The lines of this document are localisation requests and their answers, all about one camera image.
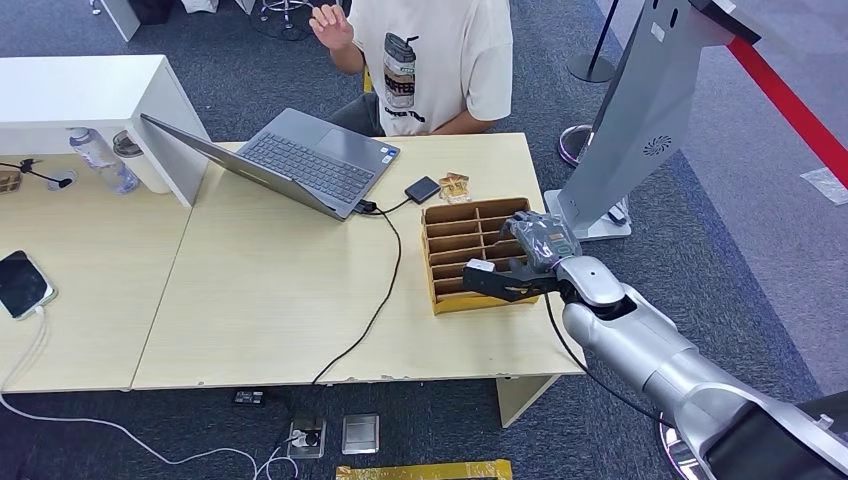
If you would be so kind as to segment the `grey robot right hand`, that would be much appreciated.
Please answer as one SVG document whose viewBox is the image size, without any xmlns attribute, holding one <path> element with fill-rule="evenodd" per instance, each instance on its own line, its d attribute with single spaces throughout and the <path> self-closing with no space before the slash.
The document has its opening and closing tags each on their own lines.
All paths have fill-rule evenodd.
<svg viewBox="0 0 848 480">
<path fill-rule="evenodd" d="M 534 273 L 548 273 L 563 260 L 582 254 L 570 228 L 550 213 L 517 211 L 501 228 L 501 235 L 507 234 L 518 241 L 526 255 L 527 268 Z"/>
</svg>

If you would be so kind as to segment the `person's right hand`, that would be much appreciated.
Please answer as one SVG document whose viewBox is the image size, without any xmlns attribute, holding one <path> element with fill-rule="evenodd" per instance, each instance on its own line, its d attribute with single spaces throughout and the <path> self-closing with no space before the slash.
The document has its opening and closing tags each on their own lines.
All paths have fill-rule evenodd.
<svg viewBox="0 0 848 480">
<path fill-rule="evenodd" d="M 338 4 L 313 7 L 309 25 L 318 40 L 331 51 L 343 50 L 353 44 L 353 26 Z"/>
</svg>

